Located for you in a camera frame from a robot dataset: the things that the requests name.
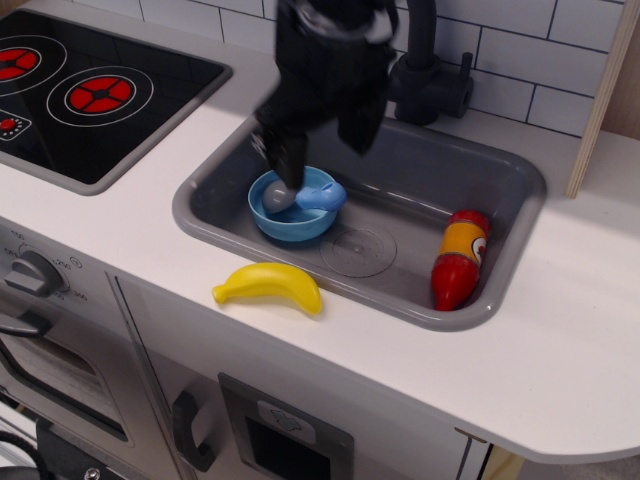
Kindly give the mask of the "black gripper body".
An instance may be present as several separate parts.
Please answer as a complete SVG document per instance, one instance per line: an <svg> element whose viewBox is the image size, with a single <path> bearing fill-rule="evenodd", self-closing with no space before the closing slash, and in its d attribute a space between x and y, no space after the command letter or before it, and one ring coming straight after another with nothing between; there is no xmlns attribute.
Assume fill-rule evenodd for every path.
<svg viewBox="0 0 640 480"><path fill-rule="evenodd" d="M337 119L337 91L381 84L387 89L392 58L389 41L326 38L297 19L280 19L275 55L280 80L256 116L268 121L300 117L307 130Z"/></svg>

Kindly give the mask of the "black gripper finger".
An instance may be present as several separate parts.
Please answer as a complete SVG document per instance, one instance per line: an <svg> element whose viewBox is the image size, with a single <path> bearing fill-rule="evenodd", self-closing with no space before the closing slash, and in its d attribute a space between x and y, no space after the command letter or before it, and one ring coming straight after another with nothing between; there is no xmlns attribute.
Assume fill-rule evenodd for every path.
<svg viewBox="0 0 640 480"><path fill-rule="evenodd" d="M386 109L386 85L340 88L336 93L339 138L365 154L376 138Z"/></svg>
<svg viewBox="0 0 640 480"><path fill-rule="evenodd" d="M268 121L258 117L258 151L290 189L300 189L307 153L307 125L300 117Z"/></svg>

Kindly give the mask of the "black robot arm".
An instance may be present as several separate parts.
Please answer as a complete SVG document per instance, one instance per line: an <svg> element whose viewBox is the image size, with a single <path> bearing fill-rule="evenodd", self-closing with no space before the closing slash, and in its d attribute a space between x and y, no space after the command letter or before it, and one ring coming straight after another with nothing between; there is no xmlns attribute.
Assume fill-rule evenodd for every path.
<svg viewBox="0 0 640 480"><path fill-rule="evenodd" d="M329 121L365 153L386 109L398 25L391 1L281 1L275 62L280 79L257 109L261 154L285 185L301 187L308 133Z"/></svg>

